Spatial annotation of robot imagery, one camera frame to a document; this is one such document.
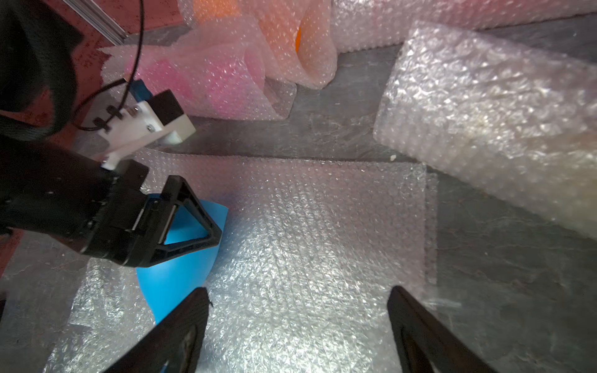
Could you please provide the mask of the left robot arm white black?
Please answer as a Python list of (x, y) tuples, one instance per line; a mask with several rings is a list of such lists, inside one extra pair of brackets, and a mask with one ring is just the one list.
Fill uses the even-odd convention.
[(71, 53), (82, 34), (42, 1), (1, 4), (1, 232), (53, 236), (85, 256), (152, 267), (220, 244), (222, 229), (187, 181), (141, 191), (148, 168), (131, 154), (194, 132), (174, 94), (122, 81), (136, 104), (108, 107), (93, 128), (107, 139), (94, 159), (53, 145), (82, 109)]

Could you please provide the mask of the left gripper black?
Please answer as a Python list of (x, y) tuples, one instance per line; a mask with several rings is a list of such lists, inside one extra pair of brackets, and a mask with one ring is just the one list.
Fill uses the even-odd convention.
[(109, 172), (110, 189), (93, 219), (81, 253), (124, 265), (136, 238), (139, 266), (153, 267), (222, 241), (222, 205), (199, 199), (185, 178), (169, 176), (160, 194), (141, 192), (149, 168), (124, 160)]

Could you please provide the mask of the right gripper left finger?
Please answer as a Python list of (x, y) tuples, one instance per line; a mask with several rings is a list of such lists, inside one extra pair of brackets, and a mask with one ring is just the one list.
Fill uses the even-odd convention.
[(195, 372), (210, 311), (206, 288), (196, 288), (107, 372)]

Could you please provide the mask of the blue glass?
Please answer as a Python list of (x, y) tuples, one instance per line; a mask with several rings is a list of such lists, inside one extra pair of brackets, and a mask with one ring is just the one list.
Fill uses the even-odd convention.
[[(166, 243), (185, 242), (207, 236), (207, 231), (187, 208), (180, 208), (166, 236)], [(160, 323), (210, 274), (220, 245), (136, 270), (138, 284), (155, 323)]]

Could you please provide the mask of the yellow glass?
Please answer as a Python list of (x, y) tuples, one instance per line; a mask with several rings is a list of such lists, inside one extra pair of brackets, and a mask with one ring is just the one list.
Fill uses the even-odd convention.
[(378, 143), (596, 235), (596, 66), (416, 22), (373, 128)]

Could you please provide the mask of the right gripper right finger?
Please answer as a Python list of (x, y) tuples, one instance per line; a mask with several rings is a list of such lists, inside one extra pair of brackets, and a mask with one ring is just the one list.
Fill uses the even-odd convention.
[(403, 372), (494, 371), (405, 288), (392, 288), (387, 310)]

